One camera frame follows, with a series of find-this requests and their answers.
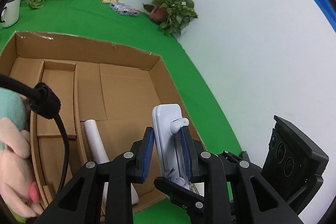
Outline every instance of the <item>rolled white paper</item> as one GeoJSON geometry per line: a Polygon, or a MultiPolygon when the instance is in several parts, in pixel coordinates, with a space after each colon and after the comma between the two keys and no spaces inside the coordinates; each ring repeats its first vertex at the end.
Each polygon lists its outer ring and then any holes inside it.
{"type": "MultiPolygon", "coordinates": [[[[97,123],[95,120],[87,120],[84,122],[84,129],[86,133],[87,142],[92,153],[93,160],[98,164],[103,164],[109,162],[107,157],[103,142],[101,141],[100,134],[98,131],[97,123]]],[[[103,191],[103,204],[106,207],[106,198],[107,198],[107,188],[109,186],[108,182],[105,182],[104,191],[103,191]]],[[[139,202],[138,194],[131,184],[131,195],[132,195],[132,205],[139,202]]]]}

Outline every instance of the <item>pink plush toy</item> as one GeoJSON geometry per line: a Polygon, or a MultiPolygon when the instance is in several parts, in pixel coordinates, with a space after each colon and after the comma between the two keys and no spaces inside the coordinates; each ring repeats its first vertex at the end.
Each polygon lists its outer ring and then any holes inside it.
{"type": "Polygon", "coordinates": [[[5,115],[0,109],[0,195],[16,219],[25,222],[42,214],[43,209],[28,159],[31,150],[30,134],[23,129],[26,127],[25,108],[19,95],[9,92],[0,89],[1,108],[3,102],[8,103],[5,115]]]}

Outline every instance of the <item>green tablecloth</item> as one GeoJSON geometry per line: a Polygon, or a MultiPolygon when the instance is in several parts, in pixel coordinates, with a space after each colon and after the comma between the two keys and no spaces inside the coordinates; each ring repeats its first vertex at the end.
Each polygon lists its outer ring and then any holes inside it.
{"type": "MultiPolygon", "coordinates": [[[[208,150],[241,152],[216,99],[181,45],[175,38],[159,32],[147,15],[121,16],[99,0],[47,0],[40,10],[29,10],[22,4],[19,21],[12,27],[0,29],[0,50],[16,30],[74,34],[161,55],[208,150]]],[[[189,223],[189,218],[184,210],[164,200],[136,214],[134,222],[189,223]]]]}

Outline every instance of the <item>camera lens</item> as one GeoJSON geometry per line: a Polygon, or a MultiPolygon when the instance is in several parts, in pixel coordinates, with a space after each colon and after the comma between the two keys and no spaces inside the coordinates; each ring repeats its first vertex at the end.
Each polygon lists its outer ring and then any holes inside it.
{"type": "Polygon", "coordinates": [[[274,148],[276,144],[277,144],[277,136],[273,135],[271,140],[271,147],[274,148]]]}
{"type": "Polygon", "coordinates": [[[285,157],[286,147],[283,142],[279,143],[277,148],[277,162],[281,163],[285,157]]]}
{"type": "Polygon", "coordinates": [[[291,173],[293,172],[293,169],[294,169],[294,160],[293,158],[289,157],[285,163],[285,168],[284,168],[285,176],[289,177],[291,173]]]}

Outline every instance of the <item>black cable tie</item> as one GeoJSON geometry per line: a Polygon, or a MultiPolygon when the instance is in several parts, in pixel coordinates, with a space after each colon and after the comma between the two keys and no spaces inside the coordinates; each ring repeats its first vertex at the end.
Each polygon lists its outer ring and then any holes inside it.
{"type": "Polygon", "coordinates": [[[34,89],[42,95],[42,99],[30,99],[31,110],[47,119],[56,117],[61,109],[61,102],[56,94],[45,83],[38,83],[34,89]]]}

